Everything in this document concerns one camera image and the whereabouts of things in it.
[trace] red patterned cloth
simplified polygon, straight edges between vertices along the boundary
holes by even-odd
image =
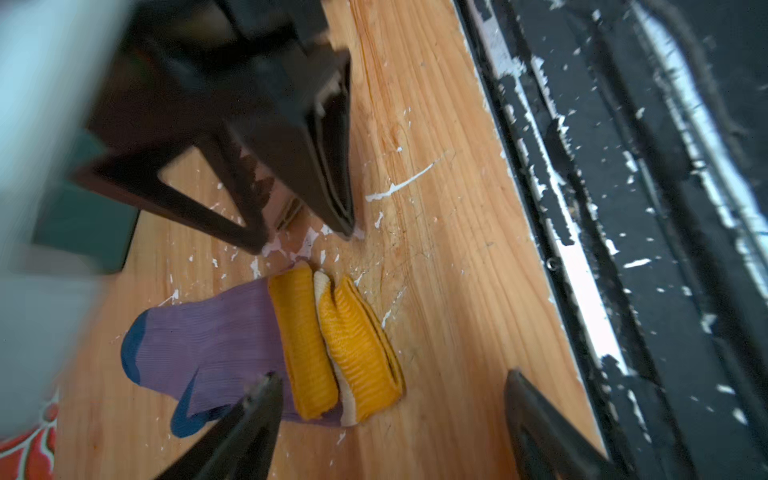
[[[0,440],[0,480],[53,478],[58,392],[43,407],[39,423],[15,439]]]

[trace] pair of socks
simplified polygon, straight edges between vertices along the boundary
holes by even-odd
[[[179,401],[170,425],[179,437],[226,414],[268,372],[286,380],[284,419],[323,425],[355,425],[404,389],[392,347],[352,279],[334,289],[304,262],[203,302],[145,311],[121,357],[129,379]]]

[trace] green object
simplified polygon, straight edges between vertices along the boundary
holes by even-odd
[[[45,195],[33,241],[86,255],[103,273],[123,269],[139,210],[94,194],[69,180],[78,167],[104,153],[92,134],[82,131],[65,160],[61,179]]]

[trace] wooden table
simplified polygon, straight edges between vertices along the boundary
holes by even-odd
[[[336,278],[360,277],[365,298],[387,316],[407,392],[353,429],[284,422],[270,477],[509,478],[502,386],[514,367],[599,445],[451,1],[325,6],[331,42],[353,56],[350,163],[365,238],[345,243],[321,233],[310,262]],[[167,178],[237,217],[199,154],[187,154]],[[176,402],[123,373],[122,335],[169,297],[167,304],[202,300],[253,279],[254,270],[282,269],[308,229],[322,226],[302,214],[280,236],[285,255],[256,258],[141,214],[125,270],[106,281],[63,378],[57,476],[152,478],[188,449],[196,436],[170,435]]]

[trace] wood grain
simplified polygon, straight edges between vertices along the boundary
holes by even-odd
[[[386,332],[407,390],[397,406],[353,429],[284,422],[271,476],[514,476],[502,402],[506,372],[514,367],[598,445],[452,3],[331,0],[325,6],[331,42],[353,56],[350,162],[365,238],[345,243],[321,234],[310,262],[337,279],[360,277],[374,311],[389,313]],[[432,163],[408,186],[366,201]],[[167,178],[207,205],[218,202],[215,210],[237,215],[195,152]],[[285,252],[298,251],[308,228],[320,232],[322,225],[300,214],[281,234]],[[197,437],[170,436],[175,401],[123,374],[122,335],[176,289],[179,301],[190,302],[253,279],[254,258],[141,214],[125,271],[106,281],[103,304],[65,376],[59,478],[151,478],[193,444]],[[275,252],[256,265],[266,274],[289,263]]]

